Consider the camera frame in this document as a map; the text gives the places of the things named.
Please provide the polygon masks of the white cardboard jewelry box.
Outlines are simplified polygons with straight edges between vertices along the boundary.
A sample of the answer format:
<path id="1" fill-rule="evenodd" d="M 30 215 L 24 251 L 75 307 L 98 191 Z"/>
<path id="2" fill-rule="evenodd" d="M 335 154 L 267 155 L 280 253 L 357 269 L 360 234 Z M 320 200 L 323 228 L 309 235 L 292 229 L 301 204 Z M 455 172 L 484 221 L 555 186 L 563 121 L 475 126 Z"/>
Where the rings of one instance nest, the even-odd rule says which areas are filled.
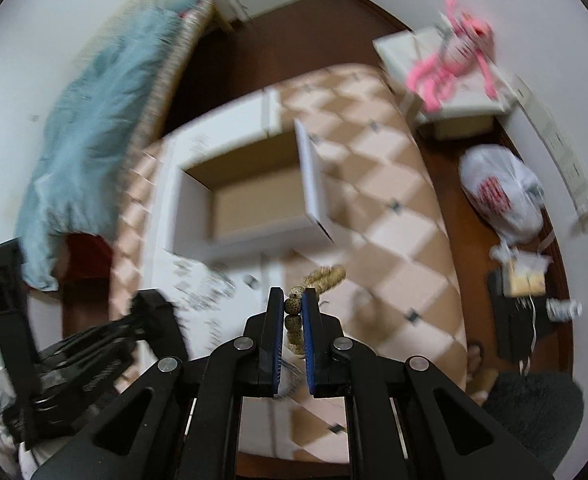
<path id="1" fill-rule="evenodd" d="M 177 131 L 167 159 L 164 242 L 202 262 L 333 243 L 320 157 L 277 90 L 221 106 Z"/>

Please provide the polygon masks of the diamond pattern tablecloth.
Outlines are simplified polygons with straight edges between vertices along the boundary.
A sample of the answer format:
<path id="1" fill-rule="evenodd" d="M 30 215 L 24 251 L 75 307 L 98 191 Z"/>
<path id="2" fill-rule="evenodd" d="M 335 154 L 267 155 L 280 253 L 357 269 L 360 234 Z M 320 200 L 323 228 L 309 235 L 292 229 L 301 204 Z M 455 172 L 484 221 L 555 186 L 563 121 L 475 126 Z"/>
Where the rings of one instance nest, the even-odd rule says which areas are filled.
<path id="1" fill-rule="evenodd" d="M 321 159 L 330 232 L 318 248 L 205 266 L 169 252 L 178 168 L 273 136 L 299 120 Z M 342 266 L 321 310 L 382 356 L 425 356 L 455 384 L 466 377 L 465 326 L 449 238 L 422 155 L 383 73 L 341 64 L 224 105 L 144 148 L 130 171 L 111 265 L 109 315 L 142 288 L 179 310 L 191 356 L 242 333 L 271 287 Z"/>

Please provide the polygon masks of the blue duvet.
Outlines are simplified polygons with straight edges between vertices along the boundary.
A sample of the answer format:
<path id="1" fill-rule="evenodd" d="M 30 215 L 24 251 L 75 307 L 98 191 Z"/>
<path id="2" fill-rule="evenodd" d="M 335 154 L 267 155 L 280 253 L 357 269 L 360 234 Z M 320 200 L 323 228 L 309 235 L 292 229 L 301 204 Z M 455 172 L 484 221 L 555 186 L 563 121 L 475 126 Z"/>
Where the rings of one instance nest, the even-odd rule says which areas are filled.
<path id="1" fill-rule="evenodd" d="M 55 292 L 55 266 L 70 234 L 114 239 L 126 152 L 187 12 L 204 0 L 169 0 L 138 10 L 62 92 L 19 211 L 22 275 Z"/>

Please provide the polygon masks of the white plastic bag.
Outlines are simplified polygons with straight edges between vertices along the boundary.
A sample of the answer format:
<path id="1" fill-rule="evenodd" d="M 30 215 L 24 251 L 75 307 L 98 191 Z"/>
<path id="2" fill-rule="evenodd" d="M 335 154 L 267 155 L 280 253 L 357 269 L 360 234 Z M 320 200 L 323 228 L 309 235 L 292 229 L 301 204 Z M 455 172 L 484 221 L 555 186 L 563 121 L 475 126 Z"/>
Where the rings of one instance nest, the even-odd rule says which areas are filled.
<path id="1" fill-rule="evenodd" d="M 525 244 L 544 224 L 544 189 L 536 174 L 508 148 L 483 144 L 459 162 L 465 196 L 508 245 Z"/>

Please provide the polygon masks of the white covered side box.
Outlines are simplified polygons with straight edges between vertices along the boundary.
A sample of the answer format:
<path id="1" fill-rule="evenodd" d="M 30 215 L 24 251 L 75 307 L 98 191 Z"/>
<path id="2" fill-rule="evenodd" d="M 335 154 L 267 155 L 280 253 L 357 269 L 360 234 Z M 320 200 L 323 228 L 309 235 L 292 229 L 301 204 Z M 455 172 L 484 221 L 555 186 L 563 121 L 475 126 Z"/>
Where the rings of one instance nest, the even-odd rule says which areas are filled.
<path id="1" fill-rule="evenodd" d="M 445 26 L 397 32 L 373 41 L 403 114 L 423 136 L 438 140 L 488 132 L 510 113 L 516 96 L 494 62 L 472 55 L 459 74 L 450 55 L 461 42 Z"/>

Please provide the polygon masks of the white power strip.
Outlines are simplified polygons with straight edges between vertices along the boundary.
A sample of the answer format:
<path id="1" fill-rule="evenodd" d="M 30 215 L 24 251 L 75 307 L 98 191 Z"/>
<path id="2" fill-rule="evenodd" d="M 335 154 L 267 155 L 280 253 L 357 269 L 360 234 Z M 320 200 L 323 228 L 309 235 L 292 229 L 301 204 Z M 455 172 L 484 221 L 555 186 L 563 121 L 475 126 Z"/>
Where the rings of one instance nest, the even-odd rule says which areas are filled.
<path id="1" fill-rule="evenodd" d="M 577 224 L 582 232 L 588 233 L 588 172 L 584 164 L 548 107 L 520 76 L 513 77 L 512 88 L 518 105 L 559 171 L 573 202 Z"/>

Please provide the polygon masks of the bed mattress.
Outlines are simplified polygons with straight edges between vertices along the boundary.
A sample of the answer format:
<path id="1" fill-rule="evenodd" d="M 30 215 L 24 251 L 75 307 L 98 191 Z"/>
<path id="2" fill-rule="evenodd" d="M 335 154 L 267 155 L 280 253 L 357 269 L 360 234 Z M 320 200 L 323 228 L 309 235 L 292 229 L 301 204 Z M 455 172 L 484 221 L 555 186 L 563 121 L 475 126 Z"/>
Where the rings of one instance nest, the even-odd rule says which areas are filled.
<path id="1" fill-rule="evenodd" d="M 187 63 L 190 61 L 197 41 L 204 35 L 206 27 L 215 14 L 213 0 L 201 0 L 195 8 L 180 18 L 178 35 L 168 55 L 160 65 L 153 80 L 152 90 L 143 107 L 140 120 L 135 125 L 122 169 L 129 171 L 140 154 L 154 143 L 164 130 L 169 108 L 179 86 Z"/>

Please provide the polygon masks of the pink panther plush toy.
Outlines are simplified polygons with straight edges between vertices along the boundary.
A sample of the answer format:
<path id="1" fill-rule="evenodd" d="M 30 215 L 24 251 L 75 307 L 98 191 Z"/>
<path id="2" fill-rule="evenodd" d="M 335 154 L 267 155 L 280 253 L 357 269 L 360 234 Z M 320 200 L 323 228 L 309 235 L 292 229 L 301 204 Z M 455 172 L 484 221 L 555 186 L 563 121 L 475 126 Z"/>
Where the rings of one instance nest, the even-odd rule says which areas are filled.
<path id="1" fill-rule="evenodd" d="M 494 48 L 494 31 L 487 21 L 459 10 L 457 0 L 445 0 L 449 32 L 439 49 L 425 60 L 416 62 L 405 78 L 405 86 L 423 101 L 425 113 L 434 113 L 449 101 L 459 78 L 475 67 L 484 78 L 484 90 L 491 100 L 498 92 L 489 58 Z"/>

